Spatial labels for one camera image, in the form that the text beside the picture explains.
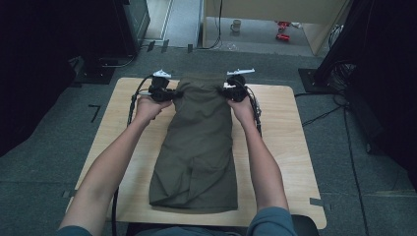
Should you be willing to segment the black floor base plate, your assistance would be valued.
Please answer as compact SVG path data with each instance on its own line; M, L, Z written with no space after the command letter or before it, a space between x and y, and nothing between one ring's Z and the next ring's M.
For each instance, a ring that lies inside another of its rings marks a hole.
M84 65L75 77L74 82L78 84L108 85L112 79L114 71L114 68L94 68Z

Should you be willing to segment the black stand base plate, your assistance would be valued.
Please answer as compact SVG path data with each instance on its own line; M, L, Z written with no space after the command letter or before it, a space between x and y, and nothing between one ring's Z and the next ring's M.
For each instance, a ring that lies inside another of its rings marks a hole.
M332 94L333 89L328 84L322 84L316 78L316 69L302 69L298 70L300 79L302 81L305 92Z

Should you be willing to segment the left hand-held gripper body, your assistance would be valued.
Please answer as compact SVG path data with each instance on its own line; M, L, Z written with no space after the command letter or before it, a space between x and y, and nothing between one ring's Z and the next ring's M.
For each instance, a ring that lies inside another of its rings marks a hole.
M149 86L150 97L156 102L168 101L167 86L171 75L163 70L156 71L151 76L151 84Z

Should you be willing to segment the person's right hand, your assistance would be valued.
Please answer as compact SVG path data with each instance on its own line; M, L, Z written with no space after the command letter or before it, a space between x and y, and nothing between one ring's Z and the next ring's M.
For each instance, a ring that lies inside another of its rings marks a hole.
M240 102L228 100L227 103L232 108L235 117L238 119L241 125L254 122L254 111L248 97L245 97Z

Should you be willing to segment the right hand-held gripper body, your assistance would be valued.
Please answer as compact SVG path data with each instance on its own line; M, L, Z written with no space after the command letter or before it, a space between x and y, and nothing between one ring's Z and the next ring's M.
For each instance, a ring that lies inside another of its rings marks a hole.
M226 79L226 88L231 89L231 92L227 92L226 94L230 94L232 98L229 98L233 101L240 102L242 101L247 95L247 86L246 80L244 78L244 74L254 73L254 69L249 70L240 70L237 69L233 72L227 72L226 75L228 78Z

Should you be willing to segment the person's left hand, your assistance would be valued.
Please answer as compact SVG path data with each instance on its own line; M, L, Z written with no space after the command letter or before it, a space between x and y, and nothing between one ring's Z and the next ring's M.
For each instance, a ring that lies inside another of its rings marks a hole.
M141 96L137 100L137 112L134 121L141 121L148 124L153 120L164 108L169 107L171 101L156 102L149 96Z

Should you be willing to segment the black cabinet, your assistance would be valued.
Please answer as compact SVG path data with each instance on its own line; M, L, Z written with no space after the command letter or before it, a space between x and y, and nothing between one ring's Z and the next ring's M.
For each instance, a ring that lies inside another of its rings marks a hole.
M113 0L124 47L136 56L143 45L150 23L147 0Z

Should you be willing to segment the beige wooden desk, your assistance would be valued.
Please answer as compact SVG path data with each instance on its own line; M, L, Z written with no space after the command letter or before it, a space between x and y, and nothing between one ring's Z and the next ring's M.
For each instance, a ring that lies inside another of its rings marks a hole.
M302 24L312 53L318 55L350 2L351 0L203 0L203 46L208 46L208 17L285 21Z

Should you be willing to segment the olive green shorts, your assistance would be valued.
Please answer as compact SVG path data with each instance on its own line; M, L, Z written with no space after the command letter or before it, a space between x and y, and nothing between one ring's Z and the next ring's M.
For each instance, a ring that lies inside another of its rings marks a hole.
M153 207L199 212L238 208L231 108L220 94L223 77L189 74L173 100L167 128L149 185Z

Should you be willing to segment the black slanted stand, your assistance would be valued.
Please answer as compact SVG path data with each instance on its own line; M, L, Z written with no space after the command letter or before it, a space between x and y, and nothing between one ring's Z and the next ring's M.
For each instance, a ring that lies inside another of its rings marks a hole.
M326 87L331 72L337 66L359 60L366 46L373 5L374 0L353 1L343 30L313 76L315 86Z

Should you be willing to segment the angled black floor tape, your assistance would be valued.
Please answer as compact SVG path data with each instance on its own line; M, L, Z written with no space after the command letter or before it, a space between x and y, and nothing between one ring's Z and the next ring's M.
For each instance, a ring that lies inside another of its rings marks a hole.
M88 105L89 108L93 108L94 109L94 113L92 118L90 119L90 122L93 123L100 111L101 105L97 105L97 104L89 104Z

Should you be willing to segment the black curtain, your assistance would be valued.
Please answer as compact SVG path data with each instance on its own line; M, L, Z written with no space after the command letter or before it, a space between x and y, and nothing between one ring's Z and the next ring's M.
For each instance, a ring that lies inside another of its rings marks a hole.
M407 171L417 191L417 0L355 0L358 43L348 94L371 152Z
M93 0L0 0L0 157L27 140L76 72Z

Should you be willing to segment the bent metal tube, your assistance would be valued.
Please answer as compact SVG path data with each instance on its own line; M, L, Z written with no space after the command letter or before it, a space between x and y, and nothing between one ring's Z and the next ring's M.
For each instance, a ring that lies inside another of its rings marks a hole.
M124 57L100 57L98 62L103 68L123 68L130 65L135 59L135 55L127 55Z

